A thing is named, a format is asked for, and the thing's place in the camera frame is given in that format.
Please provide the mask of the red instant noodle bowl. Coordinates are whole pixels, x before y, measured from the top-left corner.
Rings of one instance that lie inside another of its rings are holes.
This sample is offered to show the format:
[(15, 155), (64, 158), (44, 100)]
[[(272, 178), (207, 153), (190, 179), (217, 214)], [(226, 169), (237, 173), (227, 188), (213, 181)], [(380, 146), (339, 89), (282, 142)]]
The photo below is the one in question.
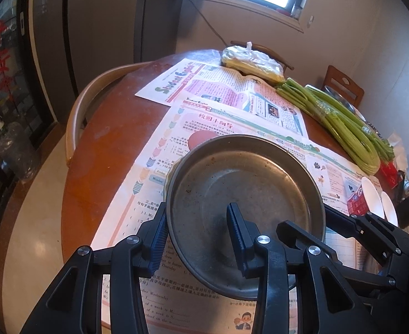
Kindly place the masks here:
[(382, 219), (385, 217), (381, 195), (373, 182), (365, 176), (361, 178), (358, 189), (348, 198), (347, 207), (350, 216), (373, 213)]

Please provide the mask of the orange plastic plate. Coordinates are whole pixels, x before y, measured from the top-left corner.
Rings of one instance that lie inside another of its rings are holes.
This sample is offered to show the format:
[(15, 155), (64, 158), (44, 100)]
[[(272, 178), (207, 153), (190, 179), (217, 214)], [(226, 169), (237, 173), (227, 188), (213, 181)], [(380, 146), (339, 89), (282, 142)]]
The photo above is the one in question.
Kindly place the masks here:
[(200, 146), (200, 144), (217, 136), (218, 134), (214, 131), (196, 131), (188, 138), (188, 148), (191, 151), (197, 146)]

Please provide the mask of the yellow shell-shaped plate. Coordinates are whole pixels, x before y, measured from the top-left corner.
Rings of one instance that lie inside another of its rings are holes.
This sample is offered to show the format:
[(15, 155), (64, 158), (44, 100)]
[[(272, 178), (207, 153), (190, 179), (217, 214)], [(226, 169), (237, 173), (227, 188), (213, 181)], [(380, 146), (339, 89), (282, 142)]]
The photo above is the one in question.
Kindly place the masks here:
[(169, 169), (169, 171), (168, 171), (168, 173), (166, 175), (166, 178), (165, 178), (165, 181), (164, 181), (164, 190), (163, 190), (163, 198), (164, 199), (166, 199), (166, 197), (167, 197), (168, 189), (169, 189), (169, 186), (170, 186), (170, 181), (173, 178), (173, 174), (174, 174), (175, 170), (176, 170), (176, 167), (172, 166)]

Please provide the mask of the black thermos bottle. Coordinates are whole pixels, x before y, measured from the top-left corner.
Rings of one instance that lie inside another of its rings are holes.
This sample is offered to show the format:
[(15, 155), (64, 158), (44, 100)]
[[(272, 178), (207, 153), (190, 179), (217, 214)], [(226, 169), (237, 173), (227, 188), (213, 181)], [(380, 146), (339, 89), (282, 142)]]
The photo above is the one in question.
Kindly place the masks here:
[(397, 172), (399, 182), (394, 189), (394, 205), (397, 214), (398, 225), (401, 229), (409, 226), (409, 195), (403, 198), (403, 181), (406, 178), (402, 170)]

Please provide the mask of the red tissue box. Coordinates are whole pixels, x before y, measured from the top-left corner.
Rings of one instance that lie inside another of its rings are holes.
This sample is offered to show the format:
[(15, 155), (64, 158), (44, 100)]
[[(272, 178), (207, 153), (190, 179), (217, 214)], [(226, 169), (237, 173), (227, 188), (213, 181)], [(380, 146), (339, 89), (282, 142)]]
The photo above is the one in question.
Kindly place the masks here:
[(388, 160), (381, 160), (379, 174), (388, 187), (393, 189), (403, 181), (402, 174), (407, 174), (409, 164), (402, 137), (396, 131), (386, 139), (386, 142), (391, 148), (391, 154)]

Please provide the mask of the rear celery bunch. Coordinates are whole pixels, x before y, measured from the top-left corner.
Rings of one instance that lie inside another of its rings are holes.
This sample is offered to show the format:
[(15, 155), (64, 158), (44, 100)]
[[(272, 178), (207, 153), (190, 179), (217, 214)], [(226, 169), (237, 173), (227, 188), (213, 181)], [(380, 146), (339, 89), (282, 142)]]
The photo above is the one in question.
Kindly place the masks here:
[(358, 118), (355, 113), (350, 112), (342, 103), (322, 90), (312, 87), (311, 85), (306, 85), (305, 89), (313, 93), (319, 100), (327, 103), (330, 108), (340, 112), (342, 118), (348, 118), (351, 122), (355, 123), (371, 141), (382, 161), (388, 163), (394, 160), (394, 148), (386, 139), (381, 138), (366, 122)]

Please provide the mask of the celery bunch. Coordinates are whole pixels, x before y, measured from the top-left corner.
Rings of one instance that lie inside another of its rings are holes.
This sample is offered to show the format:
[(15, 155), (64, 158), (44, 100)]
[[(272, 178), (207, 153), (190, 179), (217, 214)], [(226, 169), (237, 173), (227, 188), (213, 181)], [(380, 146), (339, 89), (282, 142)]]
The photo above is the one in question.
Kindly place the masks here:
[(388, 163), (394, 160), (394, 148), (386, 139), (381, 138), (366, 122), (358, 118), (355, 113), (350, 112), (342, 103), (322, 90), (312, 87), (311, 85), (306, 85), (305, 89), (313, 93), (319, 100), (327, 103), (330, 108), (340, 112), (342, 118), (348, 118), (351, 122), (355, 123), (371, 141), (382, 161)]
[(355, 123), (342, 118), (340, 112), (330, 108), (291, 78), (279, 84), (276, 92), (328, 130), (365, 174), (372, 176), (378, 172), (381, 159), (371, 141)]

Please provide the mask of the large newspaper sheet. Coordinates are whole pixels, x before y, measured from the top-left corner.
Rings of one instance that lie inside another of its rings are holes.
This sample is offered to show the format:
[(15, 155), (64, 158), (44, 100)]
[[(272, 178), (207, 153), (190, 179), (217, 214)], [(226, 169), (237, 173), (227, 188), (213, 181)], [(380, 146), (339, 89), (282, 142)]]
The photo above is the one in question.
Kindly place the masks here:
[[(196, 131), (218, 136), (190, 151), (188, 138)], [(170, 238), (160, 268), (140, 282), (149, 332), (249, 333), (258, 282), (237, 269), (227, 206), (236, 203), (269, 236), (291, 220), (332, 247), (344, 265), (361, 269), (364, 248), (322, 226), (321, 204), (346, 213), (362, 176), (358, 166), (303, 136), (240, 109), (184, 96), (136, 158), (92, 247), (111, 247), (135, 234), (166, 202)]]

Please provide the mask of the front celery bunch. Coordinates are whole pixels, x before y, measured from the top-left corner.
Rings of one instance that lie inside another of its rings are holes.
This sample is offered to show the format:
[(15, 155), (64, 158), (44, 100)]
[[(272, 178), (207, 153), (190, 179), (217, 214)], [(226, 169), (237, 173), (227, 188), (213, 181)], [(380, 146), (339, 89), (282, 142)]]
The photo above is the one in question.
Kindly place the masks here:
[(371, 141), (355, 123), (342, 118), (340, 112), (330, 108), (291, 78), (279, 84), (276, 92), (328, 130), (365, 174), (372, 176), (378, 172), (381, 159)]

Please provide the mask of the far metal bowl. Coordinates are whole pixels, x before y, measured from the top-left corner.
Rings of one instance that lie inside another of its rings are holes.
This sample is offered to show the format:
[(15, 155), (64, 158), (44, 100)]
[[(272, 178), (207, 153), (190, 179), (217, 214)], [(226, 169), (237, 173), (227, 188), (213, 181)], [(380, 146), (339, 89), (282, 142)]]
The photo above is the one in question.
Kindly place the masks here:
[(339, 103), (342, 103), (342, 105), (344, 105), (344, 107), (347, 108), (350, 112), (352, 112), (353, 114), (355, 113), (355, 108), (353, 107), (353, 105), (351, 105), (342, 95), (340, 95), (327, 85), (325, 85), (323, 88), (328, 95), (337, 100)]

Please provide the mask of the wooden chair back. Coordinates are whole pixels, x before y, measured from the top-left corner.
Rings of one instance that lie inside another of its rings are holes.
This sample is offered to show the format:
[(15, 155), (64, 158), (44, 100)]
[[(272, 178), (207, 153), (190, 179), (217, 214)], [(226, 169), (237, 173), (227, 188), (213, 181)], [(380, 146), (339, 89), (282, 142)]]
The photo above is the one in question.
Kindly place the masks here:
[(346, 99), (355, 108), (363, 100), (364, 90), (352, 78), (336, 67), (328, 65), (323, 87), (329, 87)]

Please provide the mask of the far newspaper sheet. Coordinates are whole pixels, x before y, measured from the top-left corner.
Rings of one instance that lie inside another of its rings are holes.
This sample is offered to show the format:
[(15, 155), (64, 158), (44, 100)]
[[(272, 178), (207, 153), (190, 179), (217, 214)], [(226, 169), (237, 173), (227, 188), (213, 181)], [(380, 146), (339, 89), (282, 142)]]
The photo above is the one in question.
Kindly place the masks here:
[(258, 77), (234, 69), (183, 59), (136, 93), (137, 97), (171, 106), (182, 95), (228, 105), (308, 137), (300, 109)]

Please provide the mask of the plastic bag of corn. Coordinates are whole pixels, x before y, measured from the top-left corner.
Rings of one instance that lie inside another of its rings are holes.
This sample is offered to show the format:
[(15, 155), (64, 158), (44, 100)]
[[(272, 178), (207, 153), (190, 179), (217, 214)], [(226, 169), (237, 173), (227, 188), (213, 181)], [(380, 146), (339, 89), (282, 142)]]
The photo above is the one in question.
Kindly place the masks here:
[(267, 53), (257, 50), (251, 41), (233, 44), (222, 51), (223, 66), (245, 75), (255, 75), (274, 85), (285, 82), (284, 68)]

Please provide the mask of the curved wooden chair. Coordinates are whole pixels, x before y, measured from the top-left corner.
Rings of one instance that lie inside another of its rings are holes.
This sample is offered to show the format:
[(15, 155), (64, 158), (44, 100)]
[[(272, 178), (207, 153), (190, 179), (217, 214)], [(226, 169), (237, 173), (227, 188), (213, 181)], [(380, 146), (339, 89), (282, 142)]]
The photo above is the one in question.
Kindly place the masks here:
[(133, 63), (109, 69), (108, 71), (105, 71), (101, 75), (95, 77), (78, 95), (66, 124), (65, 153), (67, 166), (70, 165), (75, 149), (78, 146), (78, 142), (81, 137), (81, 124), (84, 121), (89, 107), (98, 94), (101, 93), (106, 87), (111, 85), (111, 83), (123, 78), (126, 74), (142, 69), (149, 64), (150, 62)]

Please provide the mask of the dark refrigerator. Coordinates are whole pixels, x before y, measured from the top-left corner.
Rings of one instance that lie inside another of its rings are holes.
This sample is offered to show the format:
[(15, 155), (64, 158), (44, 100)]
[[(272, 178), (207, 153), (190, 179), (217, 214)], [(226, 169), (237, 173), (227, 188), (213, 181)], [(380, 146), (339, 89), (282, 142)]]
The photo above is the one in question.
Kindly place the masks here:
[(93, 78), (135, 61), (144, 14), (145, 0), (0, 0), (0, 116), (39, 145)]

